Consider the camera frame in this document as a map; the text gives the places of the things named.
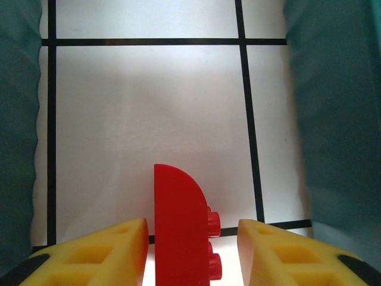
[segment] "teal cloth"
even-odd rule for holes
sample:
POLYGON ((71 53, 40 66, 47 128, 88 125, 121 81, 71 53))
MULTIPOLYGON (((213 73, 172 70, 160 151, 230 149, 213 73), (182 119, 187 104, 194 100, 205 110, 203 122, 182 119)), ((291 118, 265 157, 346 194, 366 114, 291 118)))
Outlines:
POLYGON ((381 2, 286 0, 316 239, 381 271, 381 2))
POLYGON ((40 0, 0 2, 0 276, 30 255, 40 0))

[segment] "white floor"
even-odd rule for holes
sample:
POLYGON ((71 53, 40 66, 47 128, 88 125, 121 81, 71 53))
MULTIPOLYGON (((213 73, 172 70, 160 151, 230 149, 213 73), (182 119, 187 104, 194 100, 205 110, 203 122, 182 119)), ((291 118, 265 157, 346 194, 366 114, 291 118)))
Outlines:
MULTIPOLYGON (((282 0, 242 2, 247 38, 285 37, 282 0)), ((58 38, 237 36, 234 0, 57 0, 58 38)), ((43 47, 34 245, 46 244, 47 58, 43 47)), ((306 219, 288 49, 248 46, 248 60, 266 222, 306 219)), ((134 217, 154 234, 154 163, 188 172, 222 227, 256 218, 239 47, 58 47, 57 241, 134 217)), ((242 279, 235 239, 213 239, 231 269, 213 285, 242 279)))

